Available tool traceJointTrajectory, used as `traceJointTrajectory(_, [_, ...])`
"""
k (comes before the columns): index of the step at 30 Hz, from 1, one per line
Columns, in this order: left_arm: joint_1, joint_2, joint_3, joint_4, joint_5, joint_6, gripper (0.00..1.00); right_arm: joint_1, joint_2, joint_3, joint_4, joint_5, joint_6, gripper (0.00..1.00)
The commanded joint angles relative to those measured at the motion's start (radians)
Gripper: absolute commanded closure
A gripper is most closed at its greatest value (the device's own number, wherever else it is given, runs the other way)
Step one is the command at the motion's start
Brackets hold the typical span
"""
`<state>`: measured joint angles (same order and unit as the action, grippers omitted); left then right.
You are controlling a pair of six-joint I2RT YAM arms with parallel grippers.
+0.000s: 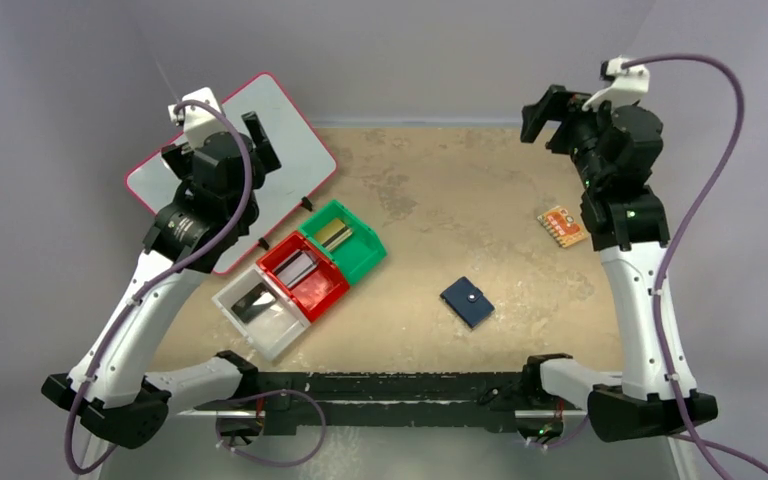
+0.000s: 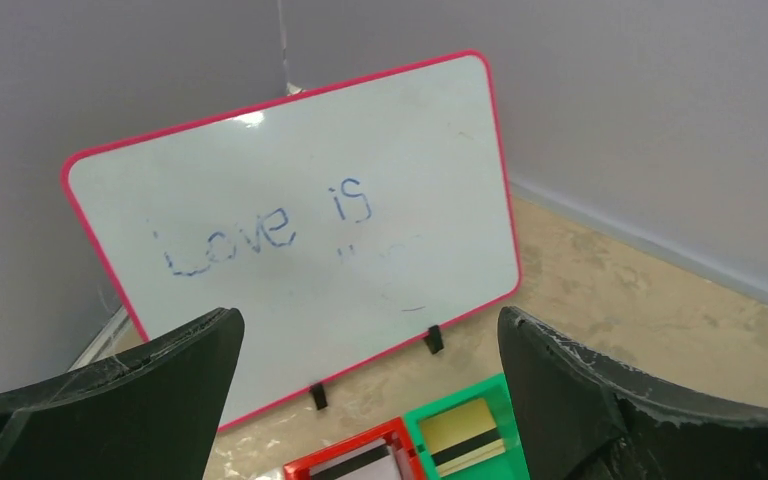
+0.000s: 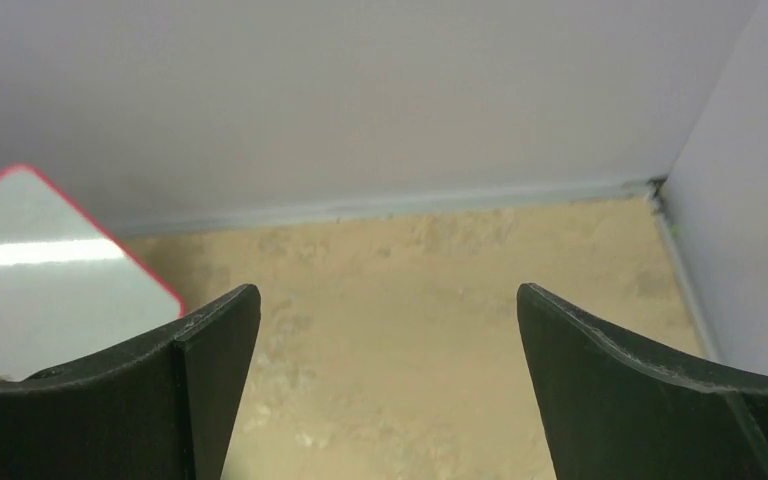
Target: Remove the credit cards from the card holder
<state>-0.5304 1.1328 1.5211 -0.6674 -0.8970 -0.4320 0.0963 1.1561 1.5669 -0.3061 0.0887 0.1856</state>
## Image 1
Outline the white plastic bin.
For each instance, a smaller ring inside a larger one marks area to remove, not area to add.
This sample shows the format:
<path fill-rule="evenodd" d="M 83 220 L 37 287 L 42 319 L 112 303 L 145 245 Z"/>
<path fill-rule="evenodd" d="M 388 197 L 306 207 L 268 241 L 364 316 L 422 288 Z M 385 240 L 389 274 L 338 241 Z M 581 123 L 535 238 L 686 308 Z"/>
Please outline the white plastic bin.
<path fill-rule="evenodd" d="M 251 323 L 242 324 L 231 307 L 258 283 L 264 283 L 272 291 L 276 303 Z M 247 342 L 270 362 L 280 357 L 311 326 L 288 295 L 280 292 L 278 286 L 257 266 L 232 279 L 212 300 Z"/>

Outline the red plastic bin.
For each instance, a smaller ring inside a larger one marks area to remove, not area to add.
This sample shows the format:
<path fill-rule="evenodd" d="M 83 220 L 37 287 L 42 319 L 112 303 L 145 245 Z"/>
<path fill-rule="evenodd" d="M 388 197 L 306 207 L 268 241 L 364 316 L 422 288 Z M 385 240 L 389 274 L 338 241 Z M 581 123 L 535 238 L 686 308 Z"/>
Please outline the red plastic bin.
<path fill-rule="evenodd" d="M 288 290 L 273 274 L 273 270 L 297 250 L 309 250 L 318 257 L 317 268 L 293 289 Z M 256 265 L 288 295 L 310 323 L 315 323 L 333 307 L 348 291 L 349 283 L 338 267 L 301 233 L 294 231 L 268 250 Z"/>

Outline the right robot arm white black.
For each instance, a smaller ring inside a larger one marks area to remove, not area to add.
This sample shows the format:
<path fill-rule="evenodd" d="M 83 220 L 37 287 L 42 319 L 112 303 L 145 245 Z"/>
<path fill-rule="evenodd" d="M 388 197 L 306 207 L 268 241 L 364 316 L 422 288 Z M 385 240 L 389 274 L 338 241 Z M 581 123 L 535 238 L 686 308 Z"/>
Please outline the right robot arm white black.
<path fill-rule="evenodd" d="M 522 110 L 520 139 L 532 143 L 557 124 L 547 149 L 569 157 L 583 184 L 581 218 L 611 287 L 623 351 L 617 379 L 566 354 L 532 356 L 524 399 L 544 407 L 560 397 L 583 407 L 605 442 L 669 436 L 714 420 L 714 396 L 701 392 L 683 352 L 669 282 L 664 206 L 648 180 L 663 148 L 663 125 L 637 106 L 586 108 L 587 95 L 547 88 Z"/>

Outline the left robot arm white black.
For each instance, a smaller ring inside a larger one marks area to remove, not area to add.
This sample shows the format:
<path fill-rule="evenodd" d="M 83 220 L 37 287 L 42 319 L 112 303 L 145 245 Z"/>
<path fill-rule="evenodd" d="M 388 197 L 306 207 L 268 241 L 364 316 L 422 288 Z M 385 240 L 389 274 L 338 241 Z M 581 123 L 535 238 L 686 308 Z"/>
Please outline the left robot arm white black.
<path fill-rule="evenodd" d="M 147 374 L 160 341 L 183 303 L 259 216 L 254 194 L 281 163 L 258 115 L 242 114 L 244 130 L 219 123 L 198 142 L 192 134 L 160 151 L 180 183 L 143 240 L 137 268 L 108 324 L 70 371 L 49 375 L 41 393 L 73 421 L 113 445 L 147 443 L 172 412 L 172 401 L 208 387 L 211 400 L 244 409 L 258 382 L 244 361 L 222 352 L 162 385 Z"/>

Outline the green plastic bin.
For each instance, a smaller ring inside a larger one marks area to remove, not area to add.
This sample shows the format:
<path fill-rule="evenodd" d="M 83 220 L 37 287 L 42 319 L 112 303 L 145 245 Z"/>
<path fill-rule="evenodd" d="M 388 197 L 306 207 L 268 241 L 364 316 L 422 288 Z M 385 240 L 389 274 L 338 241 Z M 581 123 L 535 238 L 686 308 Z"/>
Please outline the green plastic bin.
<path fill-rule="evenodd" d="M 353 234 L 336 250 L 326 252 L 313 239 L 313 235 L 333 218 L 344 220 L 352 228 Z M 313 213 L 298 230 L 338 267 L 350 286 L 356 285 L 387 256 L 377 233 L 338 200 L 331 200 Z"/>

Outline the blue leather card holder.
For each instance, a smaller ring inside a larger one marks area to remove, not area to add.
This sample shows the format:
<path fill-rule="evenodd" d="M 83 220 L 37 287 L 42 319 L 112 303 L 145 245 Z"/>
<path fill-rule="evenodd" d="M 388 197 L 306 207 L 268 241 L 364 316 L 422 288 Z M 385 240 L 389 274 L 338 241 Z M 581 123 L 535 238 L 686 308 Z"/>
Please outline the blue leather card holder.
<path fill-rule="evenodd" d="M 460 277 L 440 293 L 443 302 L 470 329 L 475 329 L 495 311 L 494 305 L 467 277 Z"/>

